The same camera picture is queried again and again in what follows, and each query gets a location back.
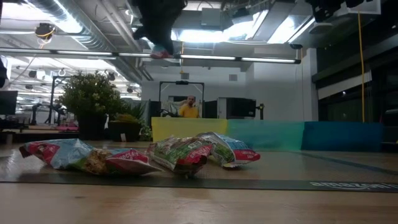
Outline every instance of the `ceiling pipe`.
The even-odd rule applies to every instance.
[[[114,4],[112,4],[110,0],[96,0],[96,2],[98,6],[105,12],[106,17],[109,19],[109,21],[111,21],[112,25],[119,32],[124,41],[126,41],[133,50],[142,52],[140,45],[132,38],[132,30],[128,28]],[[136,58],[135,60],[136,64],[140,63],[141,61],[140,58]],[[153,80],[150,75],[147,76],[147,74],[142,71],[144,68],[137,68],[145,78],[147,78],[149,81]]]
[[[93,51],[113,51],[116,47],[104,36],[94,22],[80,9],[75,0],[23,0],[44,13],[51,15],[50,20],[60,29],[79,30],[74,38]],[[130,82],[141,83],[142,77],[137,69],[130,66],[124,59],[109,61],[120,74]]]

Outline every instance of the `crumpled snack bag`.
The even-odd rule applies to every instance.
[[[212,147],[202,138],[168,138],[151,144],[147,155],[174,173],[194,175],[207,163]]]
[[[135,149],[96,149],[79,139],[29,142],[19,148],[23,158],[35,155],[54,169],[78,169],[96,175],[143,175],[162,171]]]
[[[197,137],[214,144],[211,155],[222,167],[237,167],[260,159],[260,154],[250,149],[244,142],[231,139],[214,132],[201,133]]]

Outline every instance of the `floor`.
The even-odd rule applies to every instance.
[[[88,143],[109,148],[148,145]],[[0,146],[0,175],[59,172],[35,157],[22,159],[16,150],[19,146]],[[262,152],[261,160],[247,169],[228,172],[228,178],[398,183],[394,173],[398,171],[398,154]],[[222,179],[225,172],[210,165],[198,175]],[[0,195],[0,217],[5,223],[342,224],[398,220],[398,194],[385,193],[0,184]]]

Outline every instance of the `black mat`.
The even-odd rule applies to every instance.
[[[99,177],[88,174],[23,174],[3,176],[0,182],[29,184],[83,184],[134,187],[178,187],[246,190],[330,190],[398,193],[398,184],[311,180],[184,179],[182,177]]]

